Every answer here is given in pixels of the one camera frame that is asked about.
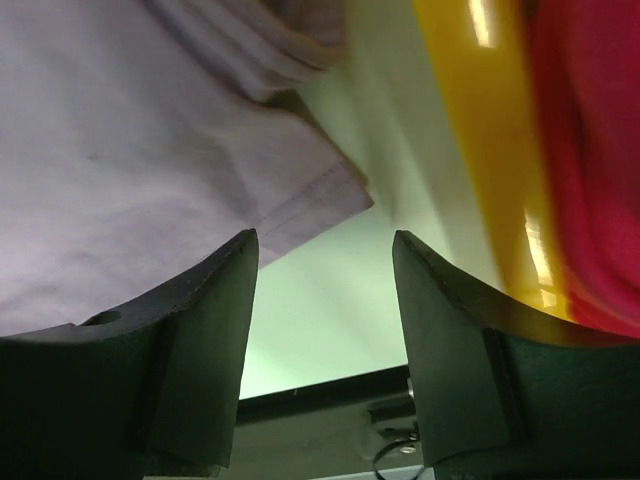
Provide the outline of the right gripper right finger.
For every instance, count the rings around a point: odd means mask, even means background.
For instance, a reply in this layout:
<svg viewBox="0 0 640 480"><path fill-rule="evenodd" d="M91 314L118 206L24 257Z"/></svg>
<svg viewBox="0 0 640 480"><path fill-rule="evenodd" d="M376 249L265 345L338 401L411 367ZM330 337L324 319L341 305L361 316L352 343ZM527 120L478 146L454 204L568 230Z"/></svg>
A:
<svg viewBox="0 0 640 480"><path fill-rule="evenodd" d="M407 231L392 248L424 464L439 479L635 479L639 343L518 302Z"/></svg>

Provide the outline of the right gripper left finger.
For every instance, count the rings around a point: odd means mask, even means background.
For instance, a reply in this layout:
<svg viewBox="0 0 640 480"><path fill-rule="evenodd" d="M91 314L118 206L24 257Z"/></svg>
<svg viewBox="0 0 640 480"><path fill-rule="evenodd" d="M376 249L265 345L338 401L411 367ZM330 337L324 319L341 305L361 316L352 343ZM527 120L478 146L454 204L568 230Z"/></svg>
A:
<svg viewBox="0 0 640 480"><path fill-rule="evenodd" d="M228 467L258 273L244 230L80 325L1 341L5 479L211 478Z"/></svg>

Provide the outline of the purple t shirt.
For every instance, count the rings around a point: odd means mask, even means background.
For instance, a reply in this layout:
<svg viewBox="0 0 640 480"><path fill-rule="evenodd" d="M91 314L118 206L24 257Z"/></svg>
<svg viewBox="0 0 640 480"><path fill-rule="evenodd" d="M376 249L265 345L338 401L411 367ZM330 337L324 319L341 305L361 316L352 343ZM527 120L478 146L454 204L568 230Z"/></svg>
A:
<svg viewBox="0 0 640 480"><path fill-rule="evenodd" d="M341 1L5 1L1 332L79 323L253 228L269 264L371 205L273 105L333 67Z"/></svg>

